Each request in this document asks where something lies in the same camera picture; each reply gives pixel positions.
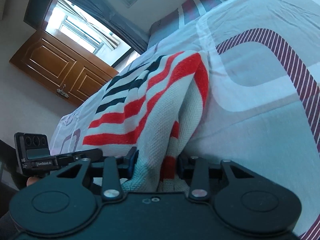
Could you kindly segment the person's left hand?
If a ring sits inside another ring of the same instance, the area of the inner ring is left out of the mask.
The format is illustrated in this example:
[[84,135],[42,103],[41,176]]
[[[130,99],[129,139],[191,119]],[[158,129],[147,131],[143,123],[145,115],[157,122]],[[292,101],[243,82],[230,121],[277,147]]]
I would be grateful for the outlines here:
[[30,178],[28,178],[26,185],[27,185],[27,186],[30,186],[30,185],[36,183],[37,181],[39,181],[39,178],[37,178],[37,177],[30,177]]

